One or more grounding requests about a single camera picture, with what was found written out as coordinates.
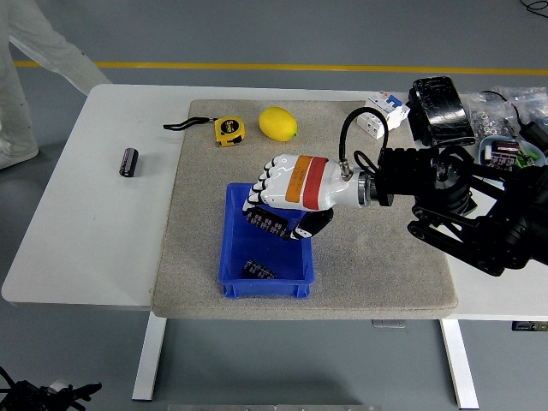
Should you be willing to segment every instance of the shoe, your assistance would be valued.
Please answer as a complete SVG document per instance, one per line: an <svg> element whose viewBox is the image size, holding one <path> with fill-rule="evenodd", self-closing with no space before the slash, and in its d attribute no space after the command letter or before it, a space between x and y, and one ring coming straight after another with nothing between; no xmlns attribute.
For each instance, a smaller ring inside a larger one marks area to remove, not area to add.
<svg viewBox="0 0 548 411"><path fill-rule="evenodd" d="M0 152L0 170L17 163L21 163L23 161L30 160L31 158L36 157L37 154L38 148L35 148L30 152L26 152L24 154L19 154L17 156L9 156L7 154L4 154L3 152Z"/></svg>

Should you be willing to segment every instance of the tape measure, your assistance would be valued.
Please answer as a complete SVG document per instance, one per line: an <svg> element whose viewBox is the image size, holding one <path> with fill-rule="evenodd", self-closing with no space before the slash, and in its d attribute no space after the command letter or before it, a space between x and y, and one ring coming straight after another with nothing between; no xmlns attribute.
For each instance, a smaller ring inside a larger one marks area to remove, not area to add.
<svg viewBox="0 0 548 411"><path fill-rule="evenodd" d="M239 117L228 116L215 120L215 138L221 147L233 146L246 137L246 129Z"/></svg>

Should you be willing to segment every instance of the plastic bag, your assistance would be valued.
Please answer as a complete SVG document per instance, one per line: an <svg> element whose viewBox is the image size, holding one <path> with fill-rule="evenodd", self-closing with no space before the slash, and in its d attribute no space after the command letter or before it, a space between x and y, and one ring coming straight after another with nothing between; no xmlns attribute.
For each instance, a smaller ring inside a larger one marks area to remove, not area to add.
<svg viewBox="0 0 548 411"><path fill-rule="evenodd" d="M548 132L548 92L546 87L495 87L520 113L523 124L536 122Z"/></svg>
<svg viewBox="0 0 548 411"><path fill-rule="evenodd" d="M478 141L493 135L511 137L504 122L517 124L514 107L496 94L477 92L468 96L468 118Z"/></svg>

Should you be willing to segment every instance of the blue plastic bin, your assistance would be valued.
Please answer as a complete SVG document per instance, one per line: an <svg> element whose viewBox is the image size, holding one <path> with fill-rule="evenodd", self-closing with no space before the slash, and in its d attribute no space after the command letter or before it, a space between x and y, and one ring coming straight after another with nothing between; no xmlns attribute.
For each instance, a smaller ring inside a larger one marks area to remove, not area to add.
<svg viewBox="0 0 548 411"><path fill-rule="evenodd" d="M227 186L219 282L227 298L258 295L292 295L307 298L314 281L312 240L286 241L247 222L241 208L252 184ZM278 216L298 221L303 211L278 210ZM247 279L242 269L253 260L276 273L276 279Z"/></svg>

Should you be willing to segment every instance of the gray felt mat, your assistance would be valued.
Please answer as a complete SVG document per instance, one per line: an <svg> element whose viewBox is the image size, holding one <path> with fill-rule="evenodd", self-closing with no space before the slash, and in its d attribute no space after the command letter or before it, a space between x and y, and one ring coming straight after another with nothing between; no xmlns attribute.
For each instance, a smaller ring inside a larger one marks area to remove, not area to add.
<svg viewBox="0 0 548 411"><path fill-rule="evenodd" d="M277 105L291 112L299 133L280 143L259 130L259 114ZM346 116L362 102L197 100L190 116L238 116L246 139L215 146L212 124L187 130L176 173L164 248L152 294L159 317L191 319L439 319L457 304L445 255L407 231L411 197L390 208L336 206L334 220L313 238L316 281L306 300L223 296L217 281L224 197L230 182L256 182L263 165L283 153L337 160ZM347 154L360 149L376 162L381 140L354 122ZM389 146L411 147L404 122Z"/></svg>

